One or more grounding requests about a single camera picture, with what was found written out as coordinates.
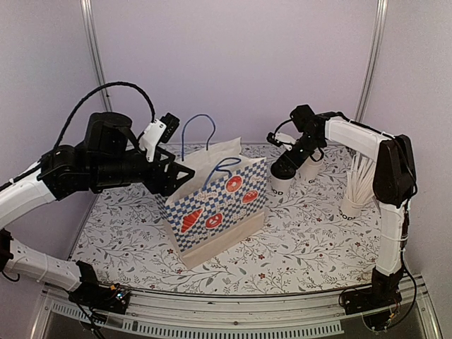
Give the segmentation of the black plastic cup lid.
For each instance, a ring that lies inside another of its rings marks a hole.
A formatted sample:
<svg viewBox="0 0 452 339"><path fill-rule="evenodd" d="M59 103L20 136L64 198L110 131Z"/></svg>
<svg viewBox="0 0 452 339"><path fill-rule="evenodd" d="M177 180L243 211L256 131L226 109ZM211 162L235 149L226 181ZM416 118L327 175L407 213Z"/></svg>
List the black plastic cup lid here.
<svg viewBox="0 0 452 339"><path fill-rule="evenodd" d="M276 179L290 180L294 178L296 170L285 164L282 160L276 160L270 166L270 173Z"/></svg>

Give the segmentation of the blue checkered paper bag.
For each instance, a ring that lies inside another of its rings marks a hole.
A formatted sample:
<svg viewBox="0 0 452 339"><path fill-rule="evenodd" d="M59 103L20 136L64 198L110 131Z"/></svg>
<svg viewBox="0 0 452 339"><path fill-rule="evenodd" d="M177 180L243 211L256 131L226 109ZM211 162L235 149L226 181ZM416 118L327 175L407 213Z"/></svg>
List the blue checkered paper bag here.
<svg viewBox="0 0 452 339"><path fill-rule="evenodd" d="M268 166L242 155L242 140L181 152L178 165L195 175L172 195L156 197L169 240L192 269L263 227Z"/></svg>

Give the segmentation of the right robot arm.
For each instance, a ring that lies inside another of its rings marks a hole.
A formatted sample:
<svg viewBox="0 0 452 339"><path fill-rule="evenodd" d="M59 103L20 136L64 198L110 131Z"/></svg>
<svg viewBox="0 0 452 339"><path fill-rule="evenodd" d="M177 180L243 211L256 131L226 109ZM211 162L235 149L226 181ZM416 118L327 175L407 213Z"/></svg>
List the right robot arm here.
<svg viewBox="0 0 452 339"><path fill-rule="evenodd" d="M408 240L410 201L417 193L417 177L411 140L378 131L347 118L342 112L314 113L309 105L299 105L288 120L300 137L294 139L279 128L266 140L284 147L283 154L270 166L273 180L292 180L307 161L316 162L329 141L355 152L347 173L345 199L366 205L374 198L381 214L379 256L371 274L371 287L365 302L379 308L398 290L406 272L403 251Z"/></svg>

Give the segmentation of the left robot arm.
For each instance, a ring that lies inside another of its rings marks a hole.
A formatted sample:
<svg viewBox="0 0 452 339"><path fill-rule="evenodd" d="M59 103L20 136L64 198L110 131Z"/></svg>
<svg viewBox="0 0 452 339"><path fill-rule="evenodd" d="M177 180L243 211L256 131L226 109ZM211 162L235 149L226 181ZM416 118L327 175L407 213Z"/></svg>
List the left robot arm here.
<svg viewBox="0 0 452 339"><path fill-rule="evenodd" d="M62 261L20 243L6 229L40 206L70 195L141 183L152 194L169 196L194 177L163 148L179 126L172 114L152 117L141 134L132 120L117 112L91 114L78 145L57 140L17 177L1 186L1 273L12 282L24 275L65 290L69 299L89 307L110 309L126 304L127 290L118 283L103 287L94 268L83 261Z"/></svg>

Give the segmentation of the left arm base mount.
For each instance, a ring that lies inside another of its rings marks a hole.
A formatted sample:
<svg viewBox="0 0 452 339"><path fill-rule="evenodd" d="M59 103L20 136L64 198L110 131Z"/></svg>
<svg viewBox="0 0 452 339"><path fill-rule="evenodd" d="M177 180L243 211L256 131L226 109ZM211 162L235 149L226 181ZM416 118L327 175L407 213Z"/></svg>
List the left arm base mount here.
<svg viewBox="0 0 452 339"><path fill-rule="evenodd" d="M109 286L99 284L94 268L82 261L76 265L80 270L80 285L69 292L69 300L90 309L125 314L130 302L130 289L113 283Z"/></svg>

